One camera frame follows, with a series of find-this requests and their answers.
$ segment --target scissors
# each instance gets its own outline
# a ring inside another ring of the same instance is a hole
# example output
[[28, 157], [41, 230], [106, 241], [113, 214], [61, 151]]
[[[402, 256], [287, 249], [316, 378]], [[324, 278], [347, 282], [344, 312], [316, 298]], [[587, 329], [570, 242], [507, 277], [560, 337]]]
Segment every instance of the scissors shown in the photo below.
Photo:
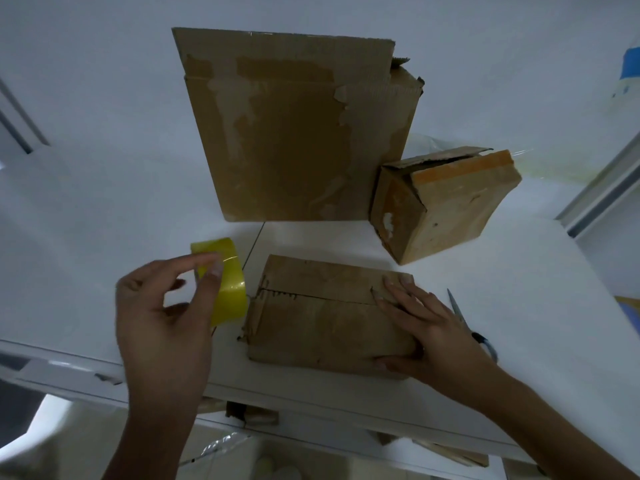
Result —
[[485, 339], [484, 336], [480, 335], [478, 332], [471, 331], [471, 329], [469, 328], [469, 325], [467, 325], [467, 321], [465, 320], [464, 316], [462, 315], [462, 312], [460, 311], [460, 307], [456, 303], [456, 299], [453, 298], [453, 294], [451, 293], [449, 288], [447, 288], [447, 293], [449, 293], [449, 300], [451, 301], [451, 307], [453, 309], [453, 313], [455, 313], [455, 315], [460, 319], [460, 322], [463, 323], [463, 325], [467, 328], [467, 330], [471, 332], [471, 336], [475, 339], [475, 341], [478, 342], [480, 346], [484, 348], [484, 351], [491, 356], [492, 361], [494, 361], [495, 363], [498, 363], [498, 352], [495, 351], [495, 349], [491, 345], [491, 342]]

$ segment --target forearm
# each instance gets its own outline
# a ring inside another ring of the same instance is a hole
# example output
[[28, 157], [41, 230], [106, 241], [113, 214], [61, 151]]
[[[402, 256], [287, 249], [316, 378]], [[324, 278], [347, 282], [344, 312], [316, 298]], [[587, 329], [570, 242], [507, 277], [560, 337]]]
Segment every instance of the forearm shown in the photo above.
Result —
[[130, 412], [102, 480], [173, 480], [192, 424]]
[[637, 480], [636, 475], [574, 428], [530, 387], [507, 376], [500, 395], [481, 412], [554, 480]]

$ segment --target tile floor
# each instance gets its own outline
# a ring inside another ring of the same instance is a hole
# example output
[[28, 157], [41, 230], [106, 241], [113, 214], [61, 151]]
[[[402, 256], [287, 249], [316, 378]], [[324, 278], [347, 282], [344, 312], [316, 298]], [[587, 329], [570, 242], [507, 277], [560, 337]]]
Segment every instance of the tile floor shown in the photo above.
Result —
[[[37, 448], [0, 464], [0, 480], [99, 480], [118, 444], [126, 411], [76, 402], [64, 425]], [[194, 426], [184, 448], [184, 460], [226, 433]], [[180, 468], [178, 480], [250, 480], [261, 456], [277, 467], [294, 465], [305, 480], [428, 480], [428, 476], [382, 463], [319, 452], [295, 445], [252, 437], [218, 458], [205, 457]]]

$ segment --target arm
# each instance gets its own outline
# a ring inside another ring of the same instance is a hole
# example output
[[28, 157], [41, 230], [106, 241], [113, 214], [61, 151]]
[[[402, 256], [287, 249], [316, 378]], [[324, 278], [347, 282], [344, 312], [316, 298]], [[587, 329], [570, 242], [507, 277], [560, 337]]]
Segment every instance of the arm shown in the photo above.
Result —
[[[209, 266], [191, 303], [164, 307], [178, 276]], [[102, 480], [173, 480], [211, 367], [210, 320], [223, 264], [216, 253], [153, 261], [116, 286], [116, 336], [129, 417]]]
[[532, 389], [495, 364], [453, 312], [415, 284], [385, 282], [402, 309], [376, 303], [424, 346], [422, 360], [382, 357], [381, 367], [418, 379], [484, 414], [554, 480], [637, 480], [629, 469], [574, 428]]

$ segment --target adhesive tape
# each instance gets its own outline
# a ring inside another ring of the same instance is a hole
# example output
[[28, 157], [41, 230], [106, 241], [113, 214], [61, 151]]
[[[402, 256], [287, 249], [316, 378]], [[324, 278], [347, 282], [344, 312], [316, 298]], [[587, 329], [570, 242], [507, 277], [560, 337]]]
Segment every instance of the adhesive tape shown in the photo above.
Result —
[[[215, 327], [228, 320], [244, 317], [248, 303], [242, 263], [240, 263], [236, 245], [231, 238], [225, 237], [217, 241], [193, 242], [191, 244], [192, 254], [208, 252], [220, 253], [225, 263], [220, 291], [211, 315], [211, 326]], [[205, 266], [197, 268], [196, 280], [203, 277], [206, 272]]]

